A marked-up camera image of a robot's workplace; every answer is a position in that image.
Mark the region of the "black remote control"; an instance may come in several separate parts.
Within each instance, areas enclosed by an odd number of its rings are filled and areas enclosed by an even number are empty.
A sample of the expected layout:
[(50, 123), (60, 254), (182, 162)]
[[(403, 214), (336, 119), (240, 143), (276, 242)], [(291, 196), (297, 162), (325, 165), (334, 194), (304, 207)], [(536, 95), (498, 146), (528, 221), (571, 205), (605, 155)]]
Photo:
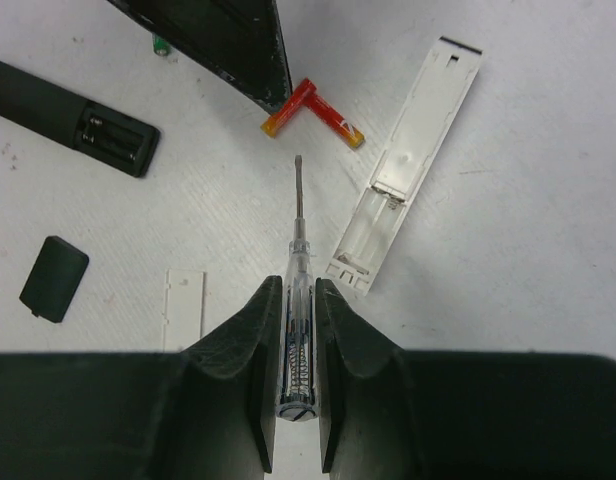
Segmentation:
[(0, 116), (134, 178), (160, 140), (156, 127), (2, 61)]

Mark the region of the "black battery cover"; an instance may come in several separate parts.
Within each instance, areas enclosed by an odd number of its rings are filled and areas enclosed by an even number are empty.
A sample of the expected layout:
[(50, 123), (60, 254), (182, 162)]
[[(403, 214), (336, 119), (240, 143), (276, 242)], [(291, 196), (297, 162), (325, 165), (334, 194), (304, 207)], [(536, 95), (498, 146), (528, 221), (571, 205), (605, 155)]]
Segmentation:
[(88, 265), (86, 253), (59, 236), (48, 236), (19, 300), (33, 316), (61, 323)]

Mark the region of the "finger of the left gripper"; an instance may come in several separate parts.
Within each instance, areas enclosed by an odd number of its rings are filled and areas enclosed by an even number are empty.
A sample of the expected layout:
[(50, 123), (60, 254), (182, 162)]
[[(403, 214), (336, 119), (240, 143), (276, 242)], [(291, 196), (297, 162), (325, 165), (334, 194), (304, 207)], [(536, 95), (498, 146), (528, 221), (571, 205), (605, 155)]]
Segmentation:
[(122, 13), (268, 113), (292, 90), (274, 0), (126, 0)]

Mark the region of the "green yellow battery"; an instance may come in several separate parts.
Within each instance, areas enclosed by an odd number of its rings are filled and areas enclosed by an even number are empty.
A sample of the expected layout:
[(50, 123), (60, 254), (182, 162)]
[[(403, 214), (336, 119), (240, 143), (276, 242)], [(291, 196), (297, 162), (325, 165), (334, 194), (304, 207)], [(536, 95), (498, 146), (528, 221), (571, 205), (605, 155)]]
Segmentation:
[(160, 57), (167, 57), (171, 53), (171, 45), (158, 35), (152, 35), (153, 52)]

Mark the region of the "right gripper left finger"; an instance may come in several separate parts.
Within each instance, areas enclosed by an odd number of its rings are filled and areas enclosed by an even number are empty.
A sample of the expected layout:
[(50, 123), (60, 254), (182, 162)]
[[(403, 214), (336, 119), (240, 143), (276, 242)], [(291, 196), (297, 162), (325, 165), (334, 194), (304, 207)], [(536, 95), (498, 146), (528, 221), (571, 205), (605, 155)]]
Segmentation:
[(281, 280), (180, 353), (0, 353), (0, 479), (261, 479)]

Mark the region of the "white stick with orange tip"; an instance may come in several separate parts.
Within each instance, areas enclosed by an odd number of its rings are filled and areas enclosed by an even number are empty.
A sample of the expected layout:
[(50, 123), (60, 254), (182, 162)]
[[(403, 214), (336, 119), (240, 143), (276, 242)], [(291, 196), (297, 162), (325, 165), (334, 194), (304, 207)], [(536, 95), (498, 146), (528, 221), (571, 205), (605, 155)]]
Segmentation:
[(365, 295), (392, 246), (482, 63), (442, 36), (428, 52), (325, 274)]

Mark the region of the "clear handle screwdriver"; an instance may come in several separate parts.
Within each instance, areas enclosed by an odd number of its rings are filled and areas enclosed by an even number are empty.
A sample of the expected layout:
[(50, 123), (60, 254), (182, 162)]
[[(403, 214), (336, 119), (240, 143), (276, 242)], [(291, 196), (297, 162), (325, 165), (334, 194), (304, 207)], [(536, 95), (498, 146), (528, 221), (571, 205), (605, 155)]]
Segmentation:
[(317, 417), (315, 281), (304, 218), (300, 155), (295, 157), (294, 166), (296, 217), (282, 288), (280, 370), (275, 408), (278, 418), (303, 422)]

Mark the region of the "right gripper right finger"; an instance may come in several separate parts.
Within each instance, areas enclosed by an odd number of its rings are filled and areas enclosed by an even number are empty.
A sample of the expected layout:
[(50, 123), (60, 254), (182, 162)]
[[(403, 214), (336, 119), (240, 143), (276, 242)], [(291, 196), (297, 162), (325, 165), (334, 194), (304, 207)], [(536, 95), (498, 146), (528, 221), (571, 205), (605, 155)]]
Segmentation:
[(407, 350), (316, 285), (332, 479), (616, 479), (616, 361)]

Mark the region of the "red orange battery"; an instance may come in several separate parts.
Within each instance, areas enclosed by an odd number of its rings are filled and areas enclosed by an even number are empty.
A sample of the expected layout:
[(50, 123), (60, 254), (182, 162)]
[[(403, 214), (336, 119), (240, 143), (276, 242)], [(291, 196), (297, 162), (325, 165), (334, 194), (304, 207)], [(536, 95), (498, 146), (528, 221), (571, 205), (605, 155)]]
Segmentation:
[(365, 137), (363, 133), (318, 94), (314, 93), (307, 100), (307, 106), (351, 149), (357, 149), (364, 143)]
[(282, 108), (271, 115), (261, 126), (261, 130), (271, 138), (275, 138), (279, 131), (292, 119), (292, 117), (304, 106), (315, 94), (315, 84), (305, 78), (293, 91)]

